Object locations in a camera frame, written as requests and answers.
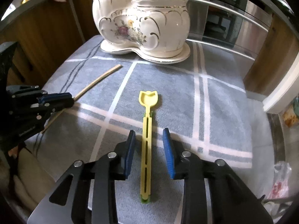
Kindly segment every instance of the flower pattern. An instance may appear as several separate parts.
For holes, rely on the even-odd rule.
[[[145,40],[146,36],[143,35],[143,33],[140,31],[140,28],[133,27],[133,24],[134,24],[133,20],[128,20],[127,25],[123,21],[121,26],[115,24],[117,27],[115,31],[116,38],[121,36],[124,39],[127,39],[132,42],[136,42],[139,45],[143,45],[143,43],[146,42]]]

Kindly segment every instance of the yellow plastic tool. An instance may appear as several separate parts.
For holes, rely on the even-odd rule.
[[[140,91],[139,103],[145,107],[142,129],[140,197],[142,203],[150,202],[150,179],[152,165],[152,118],[150,108],[158,102],[157,91]]]

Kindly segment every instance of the wooden skewer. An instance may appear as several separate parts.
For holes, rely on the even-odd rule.
[[[89,84],[87,87],[85,87],[82,91],[80,91],[75,97],[74,97],[74,101],[77,101],[84,93],[86,93],[89,89],[91,89],[93,86],[95,86],[95,84],[97,84],[99,81],[101,81],[103,78],[107,77],[108,75],[110,75],[112,72],[116,71],[118,68],[120,68],[121,65],[118,64],[115,67],[111,68],[110,70],[106,71],[104,74],[102,74],[101,76],[99,76],[97,79],[95,79],[91,84]],[[60,112],[56,113],[56,115],[48,122],[48,124],[45,126],[44,130],[41,131],[41,133],[43,134],[48,128],[49,126],[53,123],[53,121],[55,119],[57,119],[57,117],[59,115],[62,114],[62,112],[65,109],[61,110]]]

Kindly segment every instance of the checkered cloth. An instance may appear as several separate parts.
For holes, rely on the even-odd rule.
[[[94,161],[113,151],[117,143],[127,139],[130,129],[140,140],[145,108],[139,104],[139,92],[157,91],[158,103],[152,108],[151,203],[140,202],[138,142],[131,175],[115,184],[119,222],[180,223],[184,181],[168,176],[162,142],[165,127],[173,139],[202,159],[224,159],[246,182],[252,166],[251,126],[244,85],[232,54],[187,41],[191,49],[188,59],[159,65],[135,53],[104,53],[101,41],[98,35],[82,45],[44,87],[49,93],[75,96],[108,69],[119,63],[123,66],[67,109],[44,135],[37,134],[26,142],[55,180],[75,160]]]

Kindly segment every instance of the stainless steel oven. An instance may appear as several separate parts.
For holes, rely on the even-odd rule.
[[[189,0],[189,38],[236,51],[254,60],[272,16],[249,0]]]

